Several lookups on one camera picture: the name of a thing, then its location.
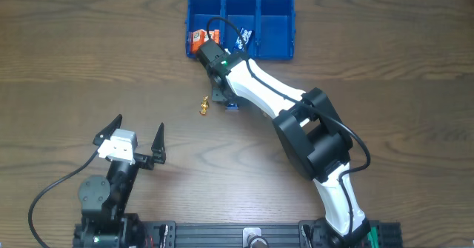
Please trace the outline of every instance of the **wooden table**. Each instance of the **wooden table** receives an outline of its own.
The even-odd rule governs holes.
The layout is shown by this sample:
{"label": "wooden table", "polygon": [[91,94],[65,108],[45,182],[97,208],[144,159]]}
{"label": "wooden table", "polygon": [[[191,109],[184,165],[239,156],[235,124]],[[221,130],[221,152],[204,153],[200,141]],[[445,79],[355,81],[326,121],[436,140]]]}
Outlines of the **wooden table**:
{"label": "wooden table", "polygon": [[[320,87],[367,143],[351,176],[371,219],[400,221],[406,247],[474,238],[474,0],[295,0],[292,61],[259,61],[292,87]],[[149,153],[165,124],[167,163],[141,171],[127,207],[177,222],[299,221],[324,216],[290,166],[270,119],[211,103],[184,54],[187,0],[0,0],[0,242],[37,247],[35,195],[82,165],[119,113]],[[353,166],[363,163],[351,150]],[[109,163],[46,194],[34,222],[69,247],[77,190]]]}

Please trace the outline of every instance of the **blue snack packet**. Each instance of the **blue snack packet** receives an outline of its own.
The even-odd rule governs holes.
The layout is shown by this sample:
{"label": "blue snack packet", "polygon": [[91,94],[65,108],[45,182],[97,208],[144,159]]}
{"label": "blue snack packet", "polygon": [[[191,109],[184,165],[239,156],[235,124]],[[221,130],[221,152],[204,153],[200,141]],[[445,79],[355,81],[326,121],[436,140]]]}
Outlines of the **blue snack packet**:
{"label": "blue snack packet", "polygon": [[243,27],[240,28],[240,34],[244,37],[245,44],[242,44],[241,39],[237,36],[236,44],[234,44],[233,52],[238,49],[240,51],[244,51],[244,45],[247,45],[250,39],[253,36],[253,30],[246,30]]}

